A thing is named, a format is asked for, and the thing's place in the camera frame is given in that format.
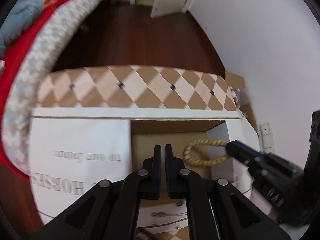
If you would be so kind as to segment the white wall socket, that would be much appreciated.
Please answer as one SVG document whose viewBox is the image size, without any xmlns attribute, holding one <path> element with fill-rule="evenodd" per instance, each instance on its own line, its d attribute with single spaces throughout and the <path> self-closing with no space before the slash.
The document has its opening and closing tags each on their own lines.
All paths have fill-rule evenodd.
<svg viewBox="0 0 320 240">
<path fill-rule="evenodd" d="M 260 126 L 260 130 L 264 151 L 267 153 L 275 153 L 273 135 L 271 133 L 269 123 L 262 124 Z"/>
</svg>

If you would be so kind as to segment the white cardboard jewelry box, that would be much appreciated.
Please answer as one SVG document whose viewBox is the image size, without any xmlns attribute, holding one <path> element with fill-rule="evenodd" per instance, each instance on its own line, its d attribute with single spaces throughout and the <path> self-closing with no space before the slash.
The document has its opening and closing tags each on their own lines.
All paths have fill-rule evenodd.
<svg viewBox="0 0 320 240">
<path fill-rule="evenodd" d="M 240 142 L 246 141 L 246 126 L 240 119 L 229 120 L 135 120 L 130 122 L 132 169 L 142 167 L 144 159 L 153 155 L 155 145 L 169 144 L 175 157 L 182 158 L 184 148 L 199 139 Z M 212 167 L 192 167 L 186 165 L 203 178 L 229 180 L 247 198 L 252 193 L 252 180 L 247 167 L 231 158 Z"/>
</svg>

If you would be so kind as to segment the brown diamond pattern table cover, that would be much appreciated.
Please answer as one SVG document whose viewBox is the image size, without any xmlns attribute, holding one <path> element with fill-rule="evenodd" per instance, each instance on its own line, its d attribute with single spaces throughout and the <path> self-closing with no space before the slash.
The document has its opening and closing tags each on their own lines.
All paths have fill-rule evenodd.
<svg viewBox="0 0 320 240">
<path fill-rule="evenodd" d="M 104 66 L 48 74 L 37 107 L 112 107 L 236 111 L 220 76 L 159 66 Z"/>
</svg>

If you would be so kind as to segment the brown cardboard box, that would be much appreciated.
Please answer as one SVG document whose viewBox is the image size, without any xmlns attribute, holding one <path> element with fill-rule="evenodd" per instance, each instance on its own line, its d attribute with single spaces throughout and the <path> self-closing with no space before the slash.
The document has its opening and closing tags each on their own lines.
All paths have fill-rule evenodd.
<svg viewBox="0 0 320 240">
<path fill-rule="evenodd" d="M 232 72 L 225 72 L 225 81 L 231 88 L 234 96 L 236 106 L 246 116 L 248 122 L 252 125 L 255 131 L 258 131 L 257 121 L 255 114 L 247 93 L 245 80 L 242 76 Z"/>
</svg>

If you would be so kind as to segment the blue-grey quilt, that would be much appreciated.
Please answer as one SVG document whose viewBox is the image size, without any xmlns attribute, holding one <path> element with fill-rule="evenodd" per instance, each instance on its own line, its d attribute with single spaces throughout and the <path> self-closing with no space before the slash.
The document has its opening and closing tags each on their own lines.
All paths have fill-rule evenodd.
<svg viewBox="0 0 320 240">
<path fill-rule="evenodd" d="M 18 0 L 1 26 L 1 59 L 8 48 L 41 16 L 43 0 Z"/>
</svg>

